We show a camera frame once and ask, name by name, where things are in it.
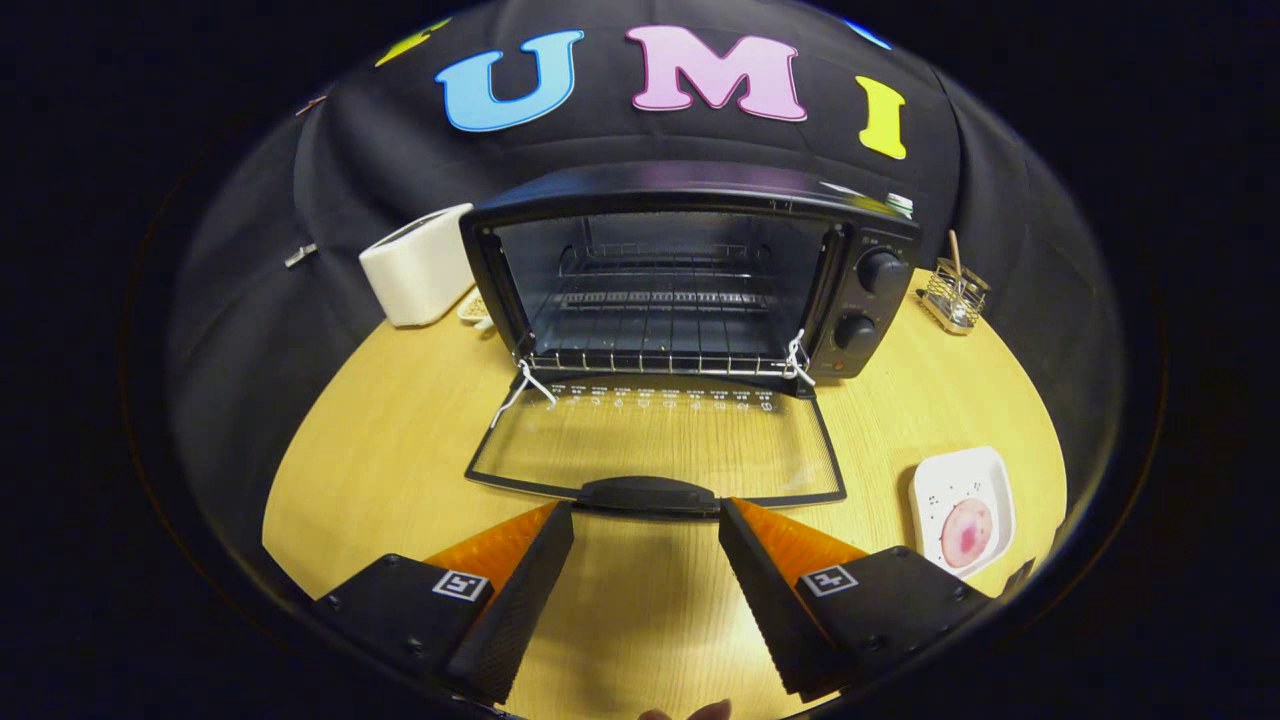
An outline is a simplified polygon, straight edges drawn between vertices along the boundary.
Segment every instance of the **oven control knob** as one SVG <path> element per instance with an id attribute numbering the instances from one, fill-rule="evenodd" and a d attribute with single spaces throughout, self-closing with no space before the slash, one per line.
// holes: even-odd
<path id="1" fill-rule="evenodd" d="M 858 263 L 858 282 L 872 295 L 906 292 L 911 269 L 888 250 L 874 250 Z"/>
<path id="2" fill-rule="evenodd" d="M 854 355 L 870 355 L 876 348 L 876 323 L 867 315 L 845 315 L 832 336 L 836 346 Z"/>

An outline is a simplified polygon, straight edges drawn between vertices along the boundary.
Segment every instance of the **pink food item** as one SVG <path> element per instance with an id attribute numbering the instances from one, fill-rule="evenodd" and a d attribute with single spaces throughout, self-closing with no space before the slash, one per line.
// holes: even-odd
<path id="1" fill-rule="evenodd" d="M 978 560 L 989 541 L 991 509 L 975 497 L 960 501 L 942 524 L 942 557 L 952 568 Z"/>

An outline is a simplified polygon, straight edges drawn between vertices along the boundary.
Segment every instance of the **letter m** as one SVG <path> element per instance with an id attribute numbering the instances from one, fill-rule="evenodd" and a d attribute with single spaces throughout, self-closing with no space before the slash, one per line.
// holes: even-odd
<path id="1" fill-rule="evenodd" d="M 721 58 L 682 27 L 635 27 L 627 37 L 644 47 L 645 88 L 631 100 L 641 110 L 691 106 L 692 96 L 680 90 L 684 73 L 712 108 L 723 108 L 746 78 L 746 95 L 737 101 L 744 113 L 791 122 L 809 115 L 791 78 L 791 58 L 799 53 L 785 42 L 746 35 Z"/>

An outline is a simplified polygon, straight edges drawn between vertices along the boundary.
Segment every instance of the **white string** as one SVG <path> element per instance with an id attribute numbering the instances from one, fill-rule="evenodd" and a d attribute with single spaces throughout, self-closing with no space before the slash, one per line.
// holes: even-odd
<path id="1" fill-rule="evenodd" d="M 782 366 L 782 377 L 790 380 L 791 378 L 800 375 L 801 378 L 804 378 L 804 382 L 813 386 L 817 383 L 813 382 L 813 378 L 809 377 L 809 373 L 804 372 L 804 368 L 800 366 L 800 360 L 796 357 L 797 354 L 801 354 L 804 355 L 804 364 L 805 365 L 809 364 L 809 354 L 805 352 L 803 347 L 800 347 L 800 338 L 803 337 L 804 337 L 804 328 L 800 328 L 800 332 L 796 333 L 796 337 L 787 343 L 787 363 L 786 365 Z"/>
<path id="2" fill-rule="evenodd" d="M 517 400 L 520 400 L 520 393 L 525 392 L 525 388 L 529 387 L 529 383 L 534 383 L 534 387 L 543 391 L 543 395 L 547 396 L 547 400 L 552 401 L 552 407 L 556 407 L 556 396 L 552 395 L 552 391 L 547 389 L 547 387 L 543 386 L 543 383 L 538 382 L 538 379 L 534 378 L 532 370 L 529 369 L 529 363 L 521 360 L 516 363 L 516 365 L 518 365 L 520 370 L 525 374 L 525 382 L 520 383 L 520 387 L 517 387 L 516 392 L 512 393 L 511 400 L 508 400 L 506 405 L 498 409 L 498 414 L 494 415 L 493 421 L 489 423 L 489 429 L 493 429 L 493 427 L 498 424 L 498 418 L 502 418 L 502 414 L 506 413 L 508 407 L 515 405 Z"/>

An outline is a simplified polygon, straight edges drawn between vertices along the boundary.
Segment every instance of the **black oven body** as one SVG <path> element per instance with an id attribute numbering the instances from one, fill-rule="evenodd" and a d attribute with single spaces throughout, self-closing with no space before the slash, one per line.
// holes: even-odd
<path id="1" fill-rule="evenodd" d="M 460 229 L 498 333 L 539 375 L 730 375 L 801 393 L 796 366 L 863 369 L 920 242 L 899 211 L 822 178 L 712 161 L 561 170 Z"/>

